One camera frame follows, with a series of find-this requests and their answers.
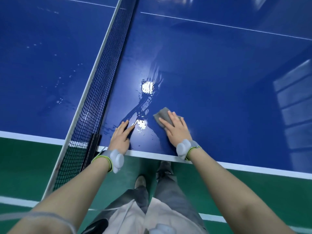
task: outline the leg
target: leg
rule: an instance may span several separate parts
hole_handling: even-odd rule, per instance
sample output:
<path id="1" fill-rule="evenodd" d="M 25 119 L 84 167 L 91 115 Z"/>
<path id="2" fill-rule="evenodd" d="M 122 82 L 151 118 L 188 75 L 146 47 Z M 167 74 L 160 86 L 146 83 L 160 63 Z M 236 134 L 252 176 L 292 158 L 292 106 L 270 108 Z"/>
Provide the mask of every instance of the leg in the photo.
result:
<path id="1" fill-rule="evenodd" d="M 156 173 L 156 178 L 158 184 L 154 197 L 168 205 L 172 210 L 181 213 L 193 221 L 199 227 L 205 229 L 204 221 L 201 219 L 199 213 L 194 209 L 178 186 L 177 178 L 173 175 L 169 162 L 161 162 Z"/>
<path id="2" fill-rule="evenodd" d="M 125 193 L 119 196 L 116 200 L 111 202 L 106 209 L 118 208 L 129 203 L 131 200 L 135 200 L 137 205 L 142 209 L 144 213 L 147 212 L 149 204 L 149 193 L 146 189 L 146 183 L 143 176 L 139 176 L 135 183 L 135 189 L 128 189 Z M 82 234 L 103 233 L 108 227 L 108 220 L 115 213 L 114 210 L 103 210 L 95 217 L 90 225 L 82 232 Z"/>

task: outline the shoe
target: shoe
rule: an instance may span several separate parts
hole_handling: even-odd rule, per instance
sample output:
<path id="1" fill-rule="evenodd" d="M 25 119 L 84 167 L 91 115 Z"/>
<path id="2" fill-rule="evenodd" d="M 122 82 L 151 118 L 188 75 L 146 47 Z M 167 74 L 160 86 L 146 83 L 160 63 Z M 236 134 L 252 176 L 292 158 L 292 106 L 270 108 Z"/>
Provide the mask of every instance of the shoe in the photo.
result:
<path id="1" fill-rule="evenodd" d="M 156 180 L 158 181 L 161 177 L 166 175 L 172 176 L 174 173 L 171 169 L 171 162 L 161 161 L 160 166 L 156 172 Z"/>
<path id="2" fill-rule="evenodd" d="M 143 175 L 138 176 L 138 178 L 135 181 L 135 189 L 138 188 L 139 186 L 146 187 L 146 180 Z"/>

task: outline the hand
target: hand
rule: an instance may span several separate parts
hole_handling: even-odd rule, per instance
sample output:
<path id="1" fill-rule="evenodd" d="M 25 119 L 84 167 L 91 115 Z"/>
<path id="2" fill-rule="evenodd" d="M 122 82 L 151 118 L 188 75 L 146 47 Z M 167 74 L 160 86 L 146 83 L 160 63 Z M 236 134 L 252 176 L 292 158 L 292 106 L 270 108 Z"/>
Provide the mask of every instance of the hand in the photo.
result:
<path id="1" fill-rule="evenodd" d="M 175 112 L 168 111 L 168 115 L 172 120 L 174 126 L 170 125 L 169 122 L 166 122 L 164 119 L 159 118 L 159 121 L 165 126 L 165 131 L 169 138 L 169 141 L 174 147 L 177 147 L 184 139 L 192 140 L 188 127 L 184 121 L 184 118 L 178 118 Z"/>
<path id="2" fill-rule="evenodd" d="M 108 150 L 117 149 L 119 153 L 122 153 L 123 155 L 127 152 L 130 145 L 129 138 L 127 138 L 127 136 L 135 127 L 135 125 L 132 125 L 128 129 L 124 130 L 128 123 L 129 121 L 126 120 L 126 122 L 122 122 L 120 126 L 115 129 L 110 145 L 108 146 Z"/>

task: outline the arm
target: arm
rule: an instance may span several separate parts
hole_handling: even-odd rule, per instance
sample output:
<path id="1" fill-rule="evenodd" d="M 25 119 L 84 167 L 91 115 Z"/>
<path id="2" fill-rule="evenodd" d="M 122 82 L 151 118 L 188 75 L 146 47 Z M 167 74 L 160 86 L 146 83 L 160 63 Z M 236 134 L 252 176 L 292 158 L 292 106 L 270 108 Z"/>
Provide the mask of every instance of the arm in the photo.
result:
<path id="1" fill-rule="evenodd" d="M 168 112 L 174 127 L 166 126 L 170 142 L 176 147 L 184 139 L 192 140 L 183 118 Z M 204 180 L 216 206 L 235 233 L 294 233 L 278 216 L 243 182 L 219 165 L 201 148 L 189 153 Z"/>
<path id="2" fill-rule="evenodd" d="M 120 153 L 126 153 L 129 148 L 127 136 L 134 128 L 131 126 L 125 130 L 128 122 L 122 122 L 115 129 L 109 150 L 118 149 Z M 31 212 L 55 213 L 78 230 L 109 168 L 110 163 L 106 158 L 97 158 L 80 174 L 37 204 Z M 9 233 L 70 233 L 70 230 L 58 220 L 42 217 L 21 219 Z"/>

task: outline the left hand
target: left hand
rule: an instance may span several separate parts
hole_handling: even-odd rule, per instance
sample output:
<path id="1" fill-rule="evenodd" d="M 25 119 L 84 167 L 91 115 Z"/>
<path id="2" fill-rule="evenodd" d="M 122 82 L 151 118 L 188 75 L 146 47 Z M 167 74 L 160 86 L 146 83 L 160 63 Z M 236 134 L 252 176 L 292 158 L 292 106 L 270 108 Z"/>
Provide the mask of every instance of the left hand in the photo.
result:
<path id="1" fill-rule="evenodd" d="M 130 145 L 129 138 L 127 138 L 127 136 L 135 127 L 135 125 L 132 125 L 125 130 L 128 123 L 129 121 L 126 120 L 126 122 L 122 122 L 120 126 L 115 129 L 115 132 L 111 138 L 110 145 L 108 146 L 108 150 L 113 151 L 114 149 L 117 149 L 119 153 L 125 155 Z"/>

